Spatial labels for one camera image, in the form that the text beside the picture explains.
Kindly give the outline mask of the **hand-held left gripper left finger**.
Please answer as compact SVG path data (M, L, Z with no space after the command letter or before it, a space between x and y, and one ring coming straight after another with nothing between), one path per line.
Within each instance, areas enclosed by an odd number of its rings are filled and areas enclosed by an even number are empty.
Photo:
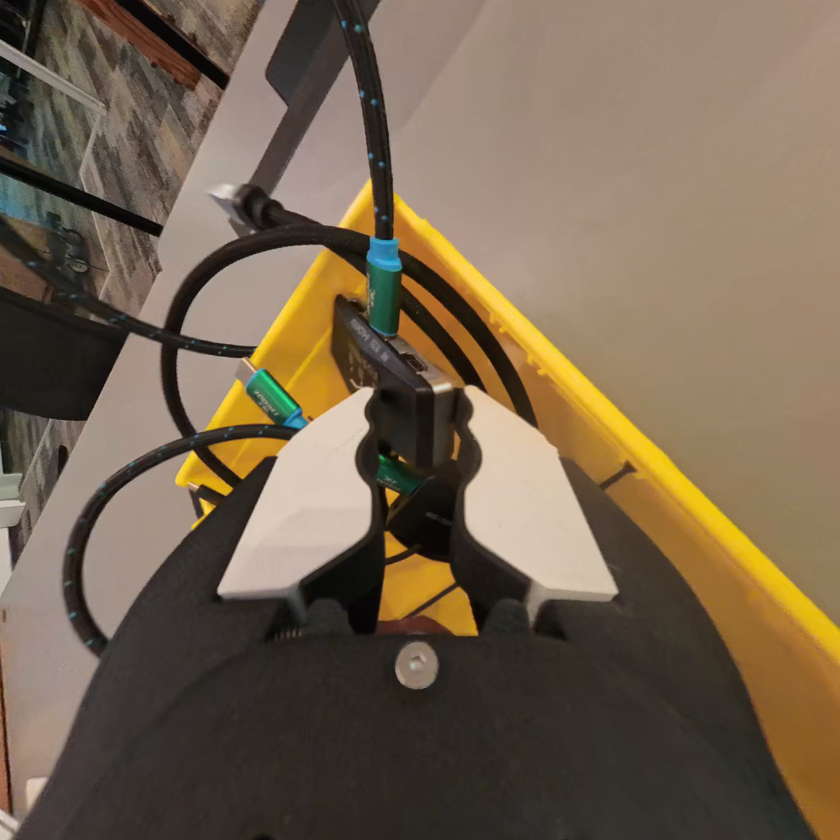
M375 633L387 511L376 482L377 396L361 388L278 453L218 584L223 601L281 599L301 621L329 599L356 633Z

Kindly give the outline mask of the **black hdmi adapter box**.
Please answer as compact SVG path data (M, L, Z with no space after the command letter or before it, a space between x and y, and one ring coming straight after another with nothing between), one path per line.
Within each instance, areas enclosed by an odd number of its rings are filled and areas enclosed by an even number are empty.
M461 392L454 379L403 338L373 330L361 304L343 295L332 305L331 354L351 393L377 392L374 427L389 449L424 474L452 458Z

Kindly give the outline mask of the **yellow plastic bin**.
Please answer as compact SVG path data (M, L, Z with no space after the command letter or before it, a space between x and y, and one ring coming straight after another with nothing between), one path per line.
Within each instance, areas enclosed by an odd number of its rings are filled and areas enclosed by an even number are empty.
M570 642L474 641L444 696L417 705L396 678L336 685L350 727L286 696L261 698L230 746L254 780L226 825L265 810L276 838L804 838L773 820L773 794L724 775L747 767L744 734L780 761L818 838L838 838L838 629L445 238L397 201L397 227L479 305L478 319L572 458L573 486L618 570L615 618L573 614Z

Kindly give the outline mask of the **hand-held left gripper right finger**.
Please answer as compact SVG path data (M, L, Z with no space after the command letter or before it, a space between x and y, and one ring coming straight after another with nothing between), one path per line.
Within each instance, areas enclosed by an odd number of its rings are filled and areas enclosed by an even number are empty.
M533 626L549 602L608 603L618 586L558 449L476 387L455 414L461 475L450 566L482 625L501 601Z

